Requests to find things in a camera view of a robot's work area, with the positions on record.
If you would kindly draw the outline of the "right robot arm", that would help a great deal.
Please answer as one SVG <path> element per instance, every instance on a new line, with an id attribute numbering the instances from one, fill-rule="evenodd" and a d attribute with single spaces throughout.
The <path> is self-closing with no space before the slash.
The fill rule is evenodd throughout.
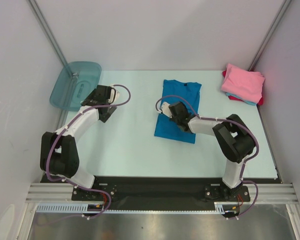
<path id="1" fill-rule="evenodd" d="M 226 119 L 207 118 L 190 113 L 181 102 L 161 105 L 162 113 L 174 122 L 181 131 L 191 134 L 214 136 L 226 158 L 225 172 L 220 188 L 221 196 L 232 201 L 239 194 L 238 186 L 242 184 L 245 161 L 259 149 L 256 138 L 241 118 L 232 114 Z"/>

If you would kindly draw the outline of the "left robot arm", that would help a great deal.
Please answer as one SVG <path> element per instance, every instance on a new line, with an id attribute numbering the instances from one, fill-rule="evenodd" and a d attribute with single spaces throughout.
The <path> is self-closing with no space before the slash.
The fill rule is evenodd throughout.
<path id="1" fill-rule="evenodd" d="M 70 122 L 54 132 L 45 132 L 41 138 L 40 168 L 54 176 L 69 179 L 83 187 L 90 200 L 100 196 L 101 188 L 94 184 L 95 176 L 80 166 L 77 142 L 97 121 L 105 123 L 117 109 L 111 106 L 120 93 L 113 86 L 98 85 L 81 102 Z"/>

